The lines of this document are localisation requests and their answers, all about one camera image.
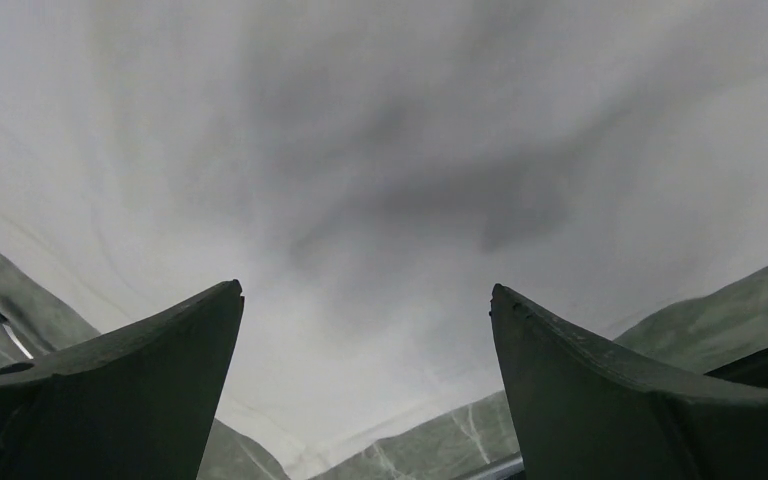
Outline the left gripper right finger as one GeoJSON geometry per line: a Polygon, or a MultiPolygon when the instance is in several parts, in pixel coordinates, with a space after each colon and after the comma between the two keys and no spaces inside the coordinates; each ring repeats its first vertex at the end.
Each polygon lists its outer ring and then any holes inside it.
{"type": "Polygon", "coordinates": [[[768,348],[699,374],[496,285],[490,318],[528,479],[768,479],[768,348]]]}

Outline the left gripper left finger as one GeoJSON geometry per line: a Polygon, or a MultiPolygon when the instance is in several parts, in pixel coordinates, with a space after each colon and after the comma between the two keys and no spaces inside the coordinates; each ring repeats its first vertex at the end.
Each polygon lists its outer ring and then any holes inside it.
{"type": "Polygon", "coordinates": [[[0,479],[193,479],[244,298],[219,283],[144,320],[0,368],[0,479]]]}

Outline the white printed t-shirt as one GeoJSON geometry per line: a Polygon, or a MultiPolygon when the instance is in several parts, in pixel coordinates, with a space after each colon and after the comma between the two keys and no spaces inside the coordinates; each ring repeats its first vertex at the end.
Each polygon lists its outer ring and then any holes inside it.
{"type": "Polygon", "coordinates": [[[96,329],[246,295],[292,478],[768,265],[768,1],[0,1],[0,253],[96,329]]]}

